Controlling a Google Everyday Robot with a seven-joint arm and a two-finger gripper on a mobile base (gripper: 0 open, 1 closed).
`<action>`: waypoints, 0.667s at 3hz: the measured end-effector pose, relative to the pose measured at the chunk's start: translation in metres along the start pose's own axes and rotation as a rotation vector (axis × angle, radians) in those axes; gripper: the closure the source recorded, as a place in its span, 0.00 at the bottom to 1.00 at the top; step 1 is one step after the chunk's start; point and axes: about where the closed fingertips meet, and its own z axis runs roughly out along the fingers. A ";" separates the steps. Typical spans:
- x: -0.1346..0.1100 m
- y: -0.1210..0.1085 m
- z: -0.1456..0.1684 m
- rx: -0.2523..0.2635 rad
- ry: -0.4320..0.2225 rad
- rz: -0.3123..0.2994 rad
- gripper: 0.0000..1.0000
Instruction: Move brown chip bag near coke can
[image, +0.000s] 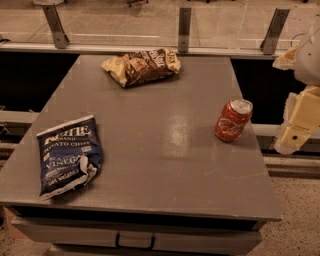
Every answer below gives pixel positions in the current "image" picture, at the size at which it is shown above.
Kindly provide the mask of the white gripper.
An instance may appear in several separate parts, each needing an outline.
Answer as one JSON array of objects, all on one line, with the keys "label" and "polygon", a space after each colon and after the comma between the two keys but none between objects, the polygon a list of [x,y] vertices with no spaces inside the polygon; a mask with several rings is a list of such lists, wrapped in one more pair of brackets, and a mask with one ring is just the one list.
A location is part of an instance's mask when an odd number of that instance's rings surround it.
[{"label": "white gripper", "polygon": [[284,108],[274,149],[284,155],[298,151],[320,127],[320,19],[300,40],[272,64],[279,70],[293,70],[295,78],[307,86],[299,94],[290,93]]}]

